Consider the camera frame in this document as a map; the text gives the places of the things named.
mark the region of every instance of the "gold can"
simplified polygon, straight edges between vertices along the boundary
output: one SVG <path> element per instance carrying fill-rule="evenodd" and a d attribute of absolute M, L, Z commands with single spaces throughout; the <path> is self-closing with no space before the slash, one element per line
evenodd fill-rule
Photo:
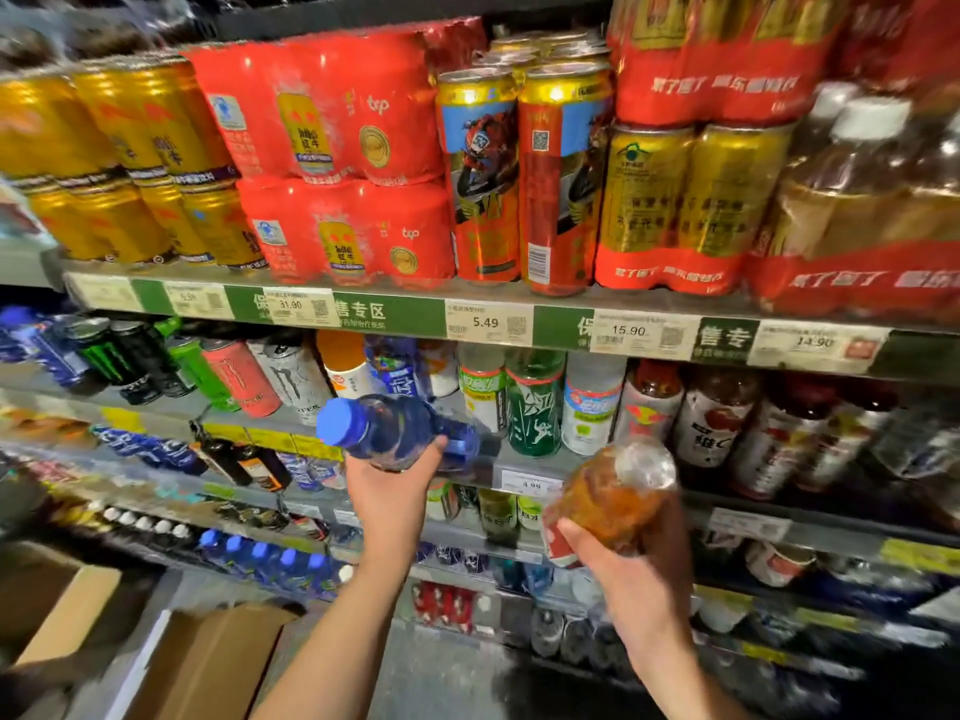
<path fill-rule="evenodd" d="M 176 257 L 170 236 L 133 184 L 77 194 L 74 202 L 93 233 L 113 245 L 120 262 L 160 264 Z"/>
<path fill-rule="evenodd" d="M 90 222 L 77 207 L 77 197 L 56 184 L 27 194 L 27 202 L 43 227 L 74 260 L 115 260 L 111 243 L 94 234 Z"/>
<path fill-rule="evenodd" d="M 611 129 L 600 244 L 613 253 L 668 247 L 694 131 L 615 123 Z"/>
<path fill-rule="evenodd" d="M 234 270 L 267 267 L 234 186 L 184 192 L 183 208 L 214 262 Z"/>
<path fill-rule="evenodd" d="M 123 85 L 123 72 L 135 61 L 129 57 L 82 63 L 70 80 L 97 128 L 106 134 L 134 184 L 150 187 L 170 183 L 154 137 Z"/>
<path fill-rule="evenodd" d="M 186 58 L 149 56 L 131 63 L 121 76 L 181 192 L 225 187 L 237 179 L 234 160 Z"/>
<path fill-rule="evenodd" d="M 42 69 L 0 79 L 0 100 L 17 111 L 17 132 L 42 169 L 64 189 L 112 186 L 126 178 L 114 147 L 65 77 Z"/>
<path fill-rule="evenodd" d="M 794 124 L 708 125 L 693 146 L 678 244 L 710 257 L 745 253 L 786 164 Z"/>
<path fill-rule="evenodd" d="M 184 198 L 177 187 L 173 184 L 142 187 L 140 197 L 150 207 L 156 221 L 167 231 L 180 259 L 188 263 L 213 262 L 207 243 L 186 214 Z"/>

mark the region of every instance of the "bottle with blue cap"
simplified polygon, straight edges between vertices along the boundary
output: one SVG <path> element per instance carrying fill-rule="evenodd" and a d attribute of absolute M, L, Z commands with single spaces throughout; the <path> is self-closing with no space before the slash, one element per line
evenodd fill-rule
<path fill-rule="evenodd" d="M 468 469 L 480 451 L 474 424 L 439 414 L 414 396 L 331 399 L 317 414 L 317 439 L 380 470 L 407 470 L 439 435 L 448 440 L 439 469 Z"/>

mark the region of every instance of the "orange and gold can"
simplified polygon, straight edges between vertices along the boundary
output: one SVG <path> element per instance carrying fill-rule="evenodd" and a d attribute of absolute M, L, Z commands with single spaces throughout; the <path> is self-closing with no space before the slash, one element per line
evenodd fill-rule
<path fill-rule="evenodd" d="M 109 241 L 94 234 L 90 221 L 77 207 L 77 197 L 56 184 L 27 194 L 27 202 L 43 227 L 74 260 L 115 260 Z"/>
<path fill-rule="evenodd" d="M 121 263 L 161 264 L 176 257 L 170 236 L 133 184 L 77 194 L 74 202 L 93 233 L 113 245 Z"/>
<path fill-rule="evenodd" d="M 214 262 L 234 270 L 267 267 L 235 187 L 185 192 L 183 207 Z"/>
<path fill-rule="evenodd" d="M 106 134 L 134 184 L 151 187 L 170 182 L 154 147 L 154 138 L 130 92 L 123 72 L 136 58 L 116 56 L 78 64 L 70 74 L 97 128 Z"/>
<path fill-rule="evenodd" d="M 181 192 L 225 187 L 239 177 L 189 60 L 146 56 L 121 75 L 160 161 Z"/>
<path fill-rule="evenodd" d="M 181 260 L 188 263 L 213 262 L 210 248 L 186 214 L 184 197 L 177 187 L 173 184 L 141 187 L 140 197 L 150 207 L 156 221 L 170 235 L 174 250 Z"/>
<path fill-rule="evenodd" d="M 16 112 L 17 132 L 45 173 L 64 189 L 112 186 L 126 178 L 114 147 L 58 71 L 0 78 L 0 101 L 0 108 Z"/>

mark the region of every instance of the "white bottle cap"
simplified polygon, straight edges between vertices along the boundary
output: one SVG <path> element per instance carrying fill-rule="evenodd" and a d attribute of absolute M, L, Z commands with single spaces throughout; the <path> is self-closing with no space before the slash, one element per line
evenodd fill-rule
<path fill-rule="evenodd" d="M 850 99 L 860 95 L 860 86 L 846 80 L 825 80 L 817 86 L 817 99 L 810 117 L 821 121 L 833 121 Z"/>
<path fill-rule="evenodd" d="M 886 141 L 899 136 L 910 118 L 912 103 L 905 98 L 866 95 L 848 101 L 830 136 L 843 141 Z"/>

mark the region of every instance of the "hand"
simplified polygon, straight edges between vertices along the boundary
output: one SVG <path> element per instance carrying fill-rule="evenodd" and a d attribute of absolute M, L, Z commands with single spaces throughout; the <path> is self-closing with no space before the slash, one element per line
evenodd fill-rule
<path fill-rule="evenodd" d="M 603 587 L 613 626 L 641 680 L 671 645 L 690 644 L 693 566 L 677 494 L 641 530 L 644 556 L 618 556 L 569 518 L 557 527 Z"/>
<path fill-rule="evenodd" d="M 346 491 L 363 523 L 364 560 L 405 574 L 424 529 L 426 490 L 440 465 L 447 438 L 438 436 L 409 469 L 384 472 L 346 455 Z"/>

